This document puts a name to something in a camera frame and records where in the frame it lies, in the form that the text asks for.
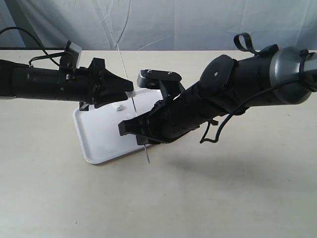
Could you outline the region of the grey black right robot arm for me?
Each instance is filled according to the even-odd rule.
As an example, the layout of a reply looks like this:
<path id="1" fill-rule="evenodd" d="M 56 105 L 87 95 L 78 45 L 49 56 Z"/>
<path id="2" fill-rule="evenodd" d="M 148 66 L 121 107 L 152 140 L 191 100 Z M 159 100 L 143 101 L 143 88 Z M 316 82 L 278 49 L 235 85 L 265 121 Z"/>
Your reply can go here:
<path id="1" fill-rule="evenodd" d="M 297 105 L 317 90 L 317 55 L 294 47 L 269 46 L 236 60 L 220 55 L 200 79 L 184 89 L 179 74 L 144 69 L 137 84 L 160 90 L 152 109 L 119 123 L 119 134 L 135 135 L 139 145 L 168 144 L 200 127 L 218 125 L 251 107 Z"/>

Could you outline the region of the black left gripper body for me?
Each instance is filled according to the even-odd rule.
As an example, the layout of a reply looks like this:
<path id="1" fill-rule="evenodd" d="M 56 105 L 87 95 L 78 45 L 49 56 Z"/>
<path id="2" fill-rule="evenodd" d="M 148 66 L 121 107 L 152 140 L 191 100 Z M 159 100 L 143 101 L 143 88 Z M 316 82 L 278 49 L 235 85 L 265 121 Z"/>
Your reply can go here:
<path id="1" fill-rule="evenodd" d="M 58 101 L 79 102 L 81 111 L 90 105 L 96 109 L 109 103 L 106 95 L 105 60 L 93 58 L 88 67 L 73 68 L 65 62 L 60 63 L 58 70 Z"/>

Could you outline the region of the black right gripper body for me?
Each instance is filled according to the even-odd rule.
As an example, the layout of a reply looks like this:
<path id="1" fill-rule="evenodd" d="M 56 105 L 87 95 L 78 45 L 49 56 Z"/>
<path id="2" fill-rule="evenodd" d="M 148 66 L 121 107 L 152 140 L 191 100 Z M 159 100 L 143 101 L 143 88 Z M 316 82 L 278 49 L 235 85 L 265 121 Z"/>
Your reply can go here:
<path id="1" fill-rule="evenodd" d="M 167 106 L 147 116 L 148 138 L 171 143 L 214 117 L 232 112 L 237 105 L 237 101 L 225 93 L 202 97 L 195 83 Z"/>

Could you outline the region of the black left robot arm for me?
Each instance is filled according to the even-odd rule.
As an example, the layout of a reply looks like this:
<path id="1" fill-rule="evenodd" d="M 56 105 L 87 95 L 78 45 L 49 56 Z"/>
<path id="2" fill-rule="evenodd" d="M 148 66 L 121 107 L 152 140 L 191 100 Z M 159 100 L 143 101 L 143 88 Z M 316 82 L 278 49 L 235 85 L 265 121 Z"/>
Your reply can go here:
<path id="1" fill-rule="evenodd" d="M 125 101 L 133 90 L 132 81 L 108 71 L 100 58 L 93 58 L 88 68 L 61 66 L 58 70 L 0 61 L 2 98 L 79 102 L 79 110 L 88 111 L 90 105 L 98 109 Z"/>

